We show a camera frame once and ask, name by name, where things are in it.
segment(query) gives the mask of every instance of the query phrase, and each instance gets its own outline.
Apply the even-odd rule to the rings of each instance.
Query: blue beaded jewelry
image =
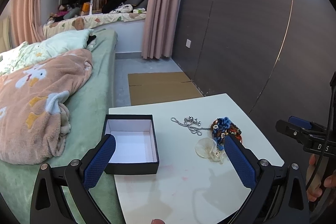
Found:
[[[224,139],[228,134],[234,134],[242,142],[241,130],[228,117],[216,119],[210,128],[212,130],[212,138],[217,143],[219,151],[224,150]]]

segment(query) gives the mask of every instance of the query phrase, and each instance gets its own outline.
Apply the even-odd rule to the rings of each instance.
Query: pink curtain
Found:
[[[40,0],[11,0],[12,47],[27,41],[41,42],[44,35],[41,26]]]
[[[180,0],[148,0],[142,40],[143,58],[170,57]]]

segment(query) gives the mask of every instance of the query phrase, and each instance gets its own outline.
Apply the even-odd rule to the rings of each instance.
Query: pink fleece blanket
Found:
[[[38,164],[60,156],[70,131],[63,104],[92,73],[92,55],[73,50],[0,77],[0,159]]]

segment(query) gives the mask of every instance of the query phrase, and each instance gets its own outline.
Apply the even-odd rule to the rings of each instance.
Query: orange box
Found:
[[[90,11],[90,2],[85,2],[82,7],[83,12],[88,12]]]

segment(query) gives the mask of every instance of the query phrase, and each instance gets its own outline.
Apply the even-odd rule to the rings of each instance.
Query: black gift box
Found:
[[[115,152],[105,168],[111,175],[156,174],[159,154],[152,115],[108,114],[102,137],[115,137]]]

